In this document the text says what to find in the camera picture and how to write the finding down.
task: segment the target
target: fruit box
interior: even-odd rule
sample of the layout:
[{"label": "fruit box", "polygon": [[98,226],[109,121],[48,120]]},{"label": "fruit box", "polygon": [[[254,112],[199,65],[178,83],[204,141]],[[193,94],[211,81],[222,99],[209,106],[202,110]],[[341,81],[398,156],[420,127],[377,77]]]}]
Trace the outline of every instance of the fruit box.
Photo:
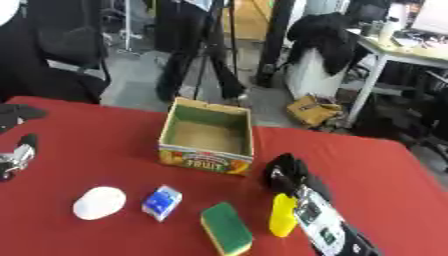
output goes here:
[{"label": "fruit box", "polygon": [[245,175],[253,155],[249,109],[176,98],[159,139],[162,163]]}]

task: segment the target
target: person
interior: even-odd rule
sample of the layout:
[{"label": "person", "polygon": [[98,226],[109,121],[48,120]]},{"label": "person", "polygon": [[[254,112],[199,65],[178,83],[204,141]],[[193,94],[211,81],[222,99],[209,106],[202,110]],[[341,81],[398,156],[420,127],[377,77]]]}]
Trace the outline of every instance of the person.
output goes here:
[{"label": "person", "polygon": [[178,95],[202,42],[208,45],[207,53],[221,86],[222,97],[231,99],[245,95],[245,87],[226,65],[221,24],[225,4],[224,0],[184,0],[178,3],[177,23],[180,28],[177,47],[157,82],[156,92],[160,100],[170,102]]}]

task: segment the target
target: sponge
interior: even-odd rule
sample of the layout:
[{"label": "sponge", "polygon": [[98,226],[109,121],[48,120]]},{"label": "sponge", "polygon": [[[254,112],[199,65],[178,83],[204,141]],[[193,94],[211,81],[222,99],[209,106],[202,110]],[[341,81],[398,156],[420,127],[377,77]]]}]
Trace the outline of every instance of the sponge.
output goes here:
[{"label": "sponge", "polygon": [[252,246],[252,234],[229,203],[203,211],[201,224],[222,256],[240,255]]}]

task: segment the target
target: blue box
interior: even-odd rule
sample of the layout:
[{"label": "blue box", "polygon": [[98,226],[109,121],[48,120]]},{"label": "blue box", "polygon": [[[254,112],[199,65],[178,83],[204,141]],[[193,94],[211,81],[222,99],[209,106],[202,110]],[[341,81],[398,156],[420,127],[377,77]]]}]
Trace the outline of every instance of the blue box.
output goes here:
[{"label": "blue box", "polygon": [[182,201],[182,194],[166,185],[161,186],[151,196],[145,199],[142,211],[157,221],[162,222]]}]

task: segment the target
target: bag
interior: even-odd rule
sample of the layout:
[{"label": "bag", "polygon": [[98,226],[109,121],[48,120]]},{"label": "bag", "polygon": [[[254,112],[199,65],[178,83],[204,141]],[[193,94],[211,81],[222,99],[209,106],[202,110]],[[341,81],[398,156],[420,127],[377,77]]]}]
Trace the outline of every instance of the bag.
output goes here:
[{"label": "bag", "polygon": [[306,95],[287,107],[296,119],[307,128],[320,126],[323,122],[342,114],[342,107],[328,98]]}]

